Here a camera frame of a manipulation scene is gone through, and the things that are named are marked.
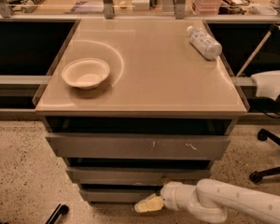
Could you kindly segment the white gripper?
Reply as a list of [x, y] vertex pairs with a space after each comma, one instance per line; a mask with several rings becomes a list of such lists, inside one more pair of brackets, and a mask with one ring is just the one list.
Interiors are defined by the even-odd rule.
[[151, 194], [134, 205], [137, 213], [160, 211], [163, 205], [170, 210], [188, 210], [197, 200], [196, 187], [181, 182], [169, 182], [161, 189], [161, 196]]

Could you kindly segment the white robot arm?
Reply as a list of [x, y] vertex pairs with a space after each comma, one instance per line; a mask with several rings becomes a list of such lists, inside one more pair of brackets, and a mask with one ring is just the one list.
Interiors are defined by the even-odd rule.
[[245, 189], [213, 179], [202, 179], [196, 185], [169, 182], [159, 194], [151, 194], [138, 202], [137, 213], [186, 210], [200, 221], [222, 224], [227, 209], [236, 210], [262, 222], [280, 224], [280, 196]]

